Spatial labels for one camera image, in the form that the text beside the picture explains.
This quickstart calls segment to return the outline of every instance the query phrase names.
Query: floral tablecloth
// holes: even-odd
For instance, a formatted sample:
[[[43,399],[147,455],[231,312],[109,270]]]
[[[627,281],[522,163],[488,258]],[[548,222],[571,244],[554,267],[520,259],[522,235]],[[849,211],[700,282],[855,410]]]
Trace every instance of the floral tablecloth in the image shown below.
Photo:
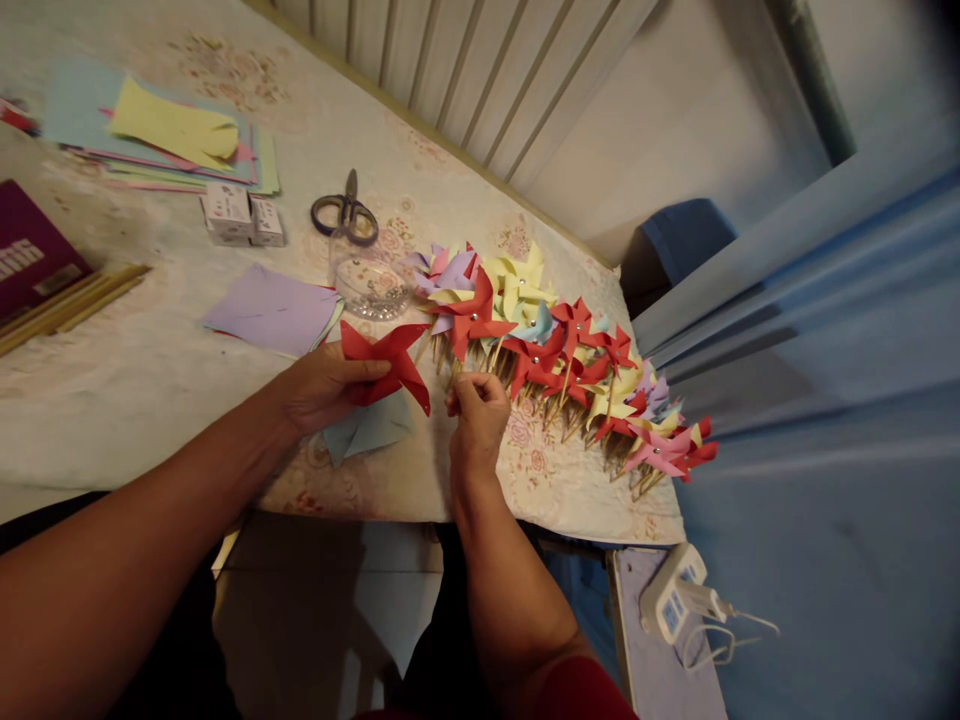
[[[431,242],[484,256],[543,249],[558,292],[629,323],[616,277],[445,150],[384,108],[238,0],[34,0],[7,4],[0,25],[0,93],[42,118],[47,78],[63,52],[121,66],[148,82],[214,98],[276,136],[288,237],[282,249],[214,247],[196,196],[104,185],[67,153],[0,126],[0,175],[16,178],[97,265],[154,267],[140,287],[65,335],[31,340],[0,359],[0,481],[113,488],[174,452],[289,363],[204,330],[200,317],[254,262],[327,282],[327,243],[308,208],[342,191],[350,168],[396,256]],[[411,311],[404,322],[420,320]],[[357,322],[372,335],[390,327]],[[430,353],[420,370],[433,417],[417,433],[331,466],[321,437],[306,439],[260,507],[337,518],[450,517],[442,412],[449,369]],[[510,419],[500,479],[518,517],[568,535],[673,543],[683,523],[673,487],[632,503],[611,483],[599,449],[560,443],[527,400]]]

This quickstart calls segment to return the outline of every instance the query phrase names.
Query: purple book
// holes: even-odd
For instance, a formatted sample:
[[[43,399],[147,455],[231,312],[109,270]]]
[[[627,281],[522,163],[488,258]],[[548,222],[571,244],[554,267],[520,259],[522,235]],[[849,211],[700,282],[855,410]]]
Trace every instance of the purple book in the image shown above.
[[[0,325],[91,272],[17,183],[0,183]]]

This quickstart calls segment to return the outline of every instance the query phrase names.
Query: power cord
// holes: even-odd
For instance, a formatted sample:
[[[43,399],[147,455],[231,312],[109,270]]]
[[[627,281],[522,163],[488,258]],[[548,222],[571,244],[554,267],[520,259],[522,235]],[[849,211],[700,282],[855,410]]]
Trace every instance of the power cord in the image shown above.
[[[752,620],[755,623],[759,623],[760,625],[766,625],[768,628],[772,629],[777,634],[777,637],[780,637],[780,628],[777,627],[775,623],[772,623],[769,620],[764,620],[763,618],[758,618],[754,615],[751,615],[750,613],[738,612],[737,610],[734,609],[733,605],[731,605],[730,603],[724,600],[720,600],[719,605],[721,606],[723,612],[726,615],[730,617],[742,617],[747,620]],[[724,635],[729,635],[730,644],[725,645],[724,647],[721,647],[721,648],[717,648],[706,657],[700,658],[699,660],[694,662],[693,665],[690,665],[687,661],[687,656],[689,654],[688,650],[690,649],[691,641],[693,640],[693,638],[697,637],[697,633],[702,632],[704,636],[706,636],[706,633],[708,631],[715,631],[715,632],[723,633]],[[736,648],[743,647],[744,645],[752,645],[754,643],[760,642],[761,640],[763,640],[763,638],[759,635],[756,637],[747,638],[745,640],[737,640],[737,636],[734,634],[732,630],[728,630],[725,627],[720,627],[719,625],[702,624],[699,627],[694,628],[690,632],[690,634],[687,636],[687,639],[684,641],[683,648],[680,651],[680,662],[683,665],[684,670],[688,672],[696,672],[697,670],[699,670],[700,668],[704,667],[709,663],[713,663],[714,665],[717,665],[717,666],[729,665],[730,663],[733,662],[733,653],[734,653],[734,650],[736,650]],[[706,642],[707,646],[709,647],[709,642],[706,640],[706,637],[704,637],[704,642]],[[721,660],[718,660],[717,658],[722,656],[724,653],[727,653],[726,657],[724,657]]]

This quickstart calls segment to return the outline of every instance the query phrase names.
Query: hand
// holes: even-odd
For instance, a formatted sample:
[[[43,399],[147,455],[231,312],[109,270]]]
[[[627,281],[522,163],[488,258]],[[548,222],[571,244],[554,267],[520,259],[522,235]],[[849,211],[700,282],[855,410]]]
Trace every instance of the hand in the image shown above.
[[[327,343],[277,375],[264,391],[278,398],[284,417],[303,435],[311,435],[350,413],[351,383],[379,380],[388,372],[386,360],[346,360],[340,343]]]
[[[500,441],[510,418],[510,399],[496,375],[459,373],[447,396],[447,415],[459,415],[450,438],[451,476],[496,474]]]

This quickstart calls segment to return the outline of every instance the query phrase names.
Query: small box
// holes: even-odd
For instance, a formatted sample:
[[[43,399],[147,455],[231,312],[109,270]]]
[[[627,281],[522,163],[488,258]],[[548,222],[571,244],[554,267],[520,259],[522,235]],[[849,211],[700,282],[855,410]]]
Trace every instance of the small box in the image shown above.
[[[254,228],[246,190],[227,183],[207,183],[202,207],[209,226],[222,240],[239,242],[243,239],[250,244]]]
[[[283,247],[283,226],[277,206],[268,200],[250,198],[253,208],[254,233],[250,241],[263,247]]]
[[[250,247],[250,238],[245,235],[224,236],[217,233],[213,223],[210,222],[210,216],[207,214],[207,206],[204,203],[202,195],[200,196],[200,207],[203,210],[203,221],[207,226],[207,232],[210,234],[210,239],[213,240],[214,245],[220,245],[222,247]]]

